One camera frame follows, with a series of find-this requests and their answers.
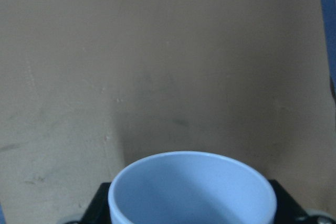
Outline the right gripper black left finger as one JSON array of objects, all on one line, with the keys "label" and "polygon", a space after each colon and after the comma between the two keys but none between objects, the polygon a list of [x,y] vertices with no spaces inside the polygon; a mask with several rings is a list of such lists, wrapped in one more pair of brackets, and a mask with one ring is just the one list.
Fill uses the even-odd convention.
[{"label": "right gripper black left finger", "polygon": [[63,223],[80,224],[112,224],[108,205],[108,191],[111,183],[101,183],[89,206],[78,220],[68,220]]}]

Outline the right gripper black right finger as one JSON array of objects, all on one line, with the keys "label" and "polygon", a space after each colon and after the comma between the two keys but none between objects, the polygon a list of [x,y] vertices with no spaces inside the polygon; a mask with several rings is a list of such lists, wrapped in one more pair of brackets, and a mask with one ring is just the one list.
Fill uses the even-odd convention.
[{"label": "right gripper black right finger", "polygon": [[276,198],[277,210],[274,218],[276,224],[318,224],[335,223],[335,219],[327,214],[309,214],[275,179],[269,180]]}]

